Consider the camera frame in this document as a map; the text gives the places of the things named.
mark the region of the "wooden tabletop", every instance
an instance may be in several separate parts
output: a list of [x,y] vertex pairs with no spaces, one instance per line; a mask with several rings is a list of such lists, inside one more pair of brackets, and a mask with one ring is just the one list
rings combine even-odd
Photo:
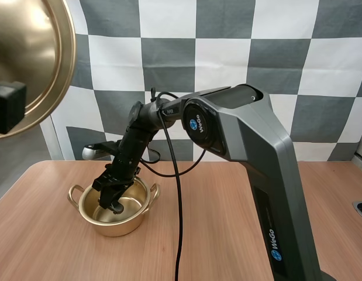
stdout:
[[[70,186],[90,185],[106,162],[41,162],[0,200],[0,280],[174,279],[177,189],[161,184],[149,216],[131,234],[102,237],[67,201]],[[180,162],[180,170],[190,163]],[[173,173],[170,162],[154,168]],[[350,162],[299,163],[321,269],[338,281],[362,280],[362,172]],[[200,163],[181,177],[184,243],[180,280],[272,280],[243,166]]]

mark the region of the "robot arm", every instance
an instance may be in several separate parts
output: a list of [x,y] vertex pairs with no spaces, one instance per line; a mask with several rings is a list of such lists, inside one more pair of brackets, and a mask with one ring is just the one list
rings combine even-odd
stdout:
[[[197,145],[247,169],[274,280],[331,279],[320,271],[292,141],[271,110],[269,96],[248,85],[161,100],[160,109],[156,102],[134,105],[119,145],[103,143],[97,150],[115,155],[93,183],[103,208],[122,210],[118,199],[162,128],[159,114],[167,126],[181,119]],[[103,156],[95,146],[85,147],[86,159]]]

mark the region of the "gold pot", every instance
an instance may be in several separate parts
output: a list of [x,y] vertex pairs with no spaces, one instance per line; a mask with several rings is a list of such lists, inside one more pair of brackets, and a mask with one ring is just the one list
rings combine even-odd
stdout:
[[[78,203],[73,199],[75,189],[82,192]],[[72,186],[68,200],[98,233],[108,237],[118,237],[132,232],[142,223],[144,215],[149,212],[159,195],[158,184],[155,183],[149,188],[146,183],[136,177],[134,184],[119,200],[124,207],[121,214],[115,215],[111,210],[100,207],[98,202],[100,192],[92,186],[86,189],[78,185]]]

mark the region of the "cable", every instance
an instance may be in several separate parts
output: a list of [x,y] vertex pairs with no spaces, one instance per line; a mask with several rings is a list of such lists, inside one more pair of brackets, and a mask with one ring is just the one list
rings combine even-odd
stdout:
[[[160,97],[162,96],[162,94],[165,94],[163,92],[159,93],[159,95],[156,98],[156,103],[158,104]],[[181,192],[181,180],[180,180],[180,174],[178,172],[178,166],[177,166],[177,161],[175,160],[175,154],[174,154],[174,150],[173,150],[173,145],[171,144],[170,141],[170,136],[168,133],[168,129],[165,125],[165,122],[163,120],[163,116],[161,115],[161,110],[158,111],[158,117],[160,118],[161,124],[163,126],[164,132],[165,132],[165,136],[167,138],[167,142],[168,142],[168,146],[169,146],[169,150],[170,150],[170,155],[171,155],[171,160],[173,162],[173,166],[174,166],[174,173],[175,173],[175,180],[177,181],[177,191],[178,191],[178,219],[180,221],[180,232],[179,232],[179,237],[178,237],[178,251],[177,251],[177,258],[175,260],[175,277],[174,280],[178,281],[178,272],[180,269],[180,259],[181,259],[181,251],[182,251],[182,239],[183,239],[183,216],[182,216],[182,192]]]
[[155,163],[159,162],[159,161],[160,161],[160,158],[161,158],[160,152],[158,152],[158,151],[156,151],[156,150],[154,150],[154,149],[151,149],[151,148],[149,148],[148,146],[147,146],[147,149],[148,149],[149,151],[152,151],[153,153],[155,153],[155,154],[158,156],[158,158],[157,158],[155,161],[147,161],[147,160],[144,160],[143,158],[140,158],[139,161],[140,161],[143,165],[145,165],[145,166],[147,166],[146,163],[147,163],[147,164],[155,164]]
[[[196,165],[199,164],[199,162],[202,160],[204,154],[205,154],[205,149],[203,150],[203,152],[202,152],[202,154],[200,155],[199,159],[198,159],[190,168],[188,168],[187,170],[184,170],[183,172],[181,172],[181,173],[180,173],[180,176],[182,176],[182,175],[190,172],[193,168],[195,168]],[[158,175],[158,176],[160,176],[160,177],[175,177],[175,174],[161,174],[161,173],[155,171],[154,169],[152,169],[150,166],[147,165],[147,163],[148,163],[149,161],[145,161],[144,159],[141,159],[140,162],[143,164],[144,167],[146,167],[146,168],[149,169],[152,173],[154,173],[154,174],[156,174],[156,175]]]

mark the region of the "gray and white checkered background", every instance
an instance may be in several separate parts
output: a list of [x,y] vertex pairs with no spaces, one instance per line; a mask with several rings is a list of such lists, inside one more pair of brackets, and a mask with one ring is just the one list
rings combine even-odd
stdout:
[[[151,87],[180,96],[242,83],[270,94],[298,160],[352,158],[362,134],[362,0],[67,2],[77,65],[51,116],[65,159],[120,139]],[[202,150],[180,121],[170,132],[177,159],[196,160]],[[163,132],[150,147],[170,159]]]

